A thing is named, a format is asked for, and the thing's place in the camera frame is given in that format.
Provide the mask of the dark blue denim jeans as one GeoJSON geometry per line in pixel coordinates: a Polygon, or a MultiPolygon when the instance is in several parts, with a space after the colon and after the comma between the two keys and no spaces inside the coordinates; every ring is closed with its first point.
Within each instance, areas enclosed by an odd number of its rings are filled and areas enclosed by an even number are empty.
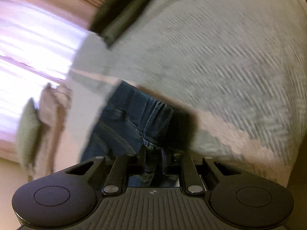
{"type": "Polygon", "coordinates": [[[129,178],[129,186],[173,187],[178,180],[176,161],[187,150],[191,127],[187,111],[122,81],[102,109],[81,161],[136,155],[140,171],[129,178]]]}

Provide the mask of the folded beige blanket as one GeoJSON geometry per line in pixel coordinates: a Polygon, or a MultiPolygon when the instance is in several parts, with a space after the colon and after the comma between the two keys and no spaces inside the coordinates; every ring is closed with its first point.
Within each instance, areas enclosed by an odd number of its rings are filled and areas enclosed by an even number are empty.
{"type": "Polygon", "coordinates": [[[47,84],[39,101],[38,116],[42,123],[36,149],[32,179],[53,173],[57,148],[64,131],[67,111],[71,106],[72,90],[65,84],[53,88],[47,84]]]}

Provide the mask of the green checked pillow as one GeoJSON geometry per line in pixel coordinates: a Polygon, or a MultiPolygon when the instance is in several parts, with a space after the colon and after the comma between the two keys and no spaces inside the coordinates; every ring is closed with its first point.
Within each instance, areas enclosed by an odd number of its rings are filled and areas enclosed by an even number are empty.
{"type": "Polygon", "coordinates": [[[19,164],[27,172],[32,169],[40,133],[41,122],[30,98],[23,108],[15,142],[19,164]]]}

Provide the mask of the pink grey bedspread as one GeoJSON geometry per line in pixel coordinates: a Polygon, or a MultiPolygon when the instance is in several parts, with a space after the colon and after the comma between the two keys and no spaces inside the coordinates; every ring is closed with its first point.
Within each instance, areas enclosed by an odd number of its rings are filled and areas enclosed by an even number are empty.
{"type": "Polygon", "coordinates": [[[111,48],[89,33],[66,81],[57,169],[80,160],[122,80],[196,116],[193,159],[286,186],[306,133],[306,1],[152,0],[111,48]]]}

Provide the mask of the pink sheer curtain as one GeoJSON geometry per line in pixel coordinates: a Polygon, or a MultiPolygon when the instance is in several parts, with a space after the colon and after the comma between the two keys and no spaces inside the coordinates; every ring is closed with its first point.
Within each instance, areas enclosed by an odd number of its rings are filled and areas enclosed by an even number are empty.
{"type": "Polygon", "coordinates": [[[19,118],[46,83],[58,85],[105,0],[1,0],[1,157],[16,161],[19,118]]]}

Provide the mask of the folded black grey clothes stack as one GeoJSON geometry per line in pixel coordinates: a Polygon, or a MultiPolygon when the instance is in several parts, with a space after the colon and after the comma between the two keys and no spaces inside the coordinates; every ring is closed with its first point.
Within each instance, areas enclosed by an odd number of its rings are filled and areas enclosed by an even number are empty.
{"type": "Polygon", "coordinates": [[[138,19],[151,0],[106,0],[93,17],[89,31],[110,48],[138,19]]]}

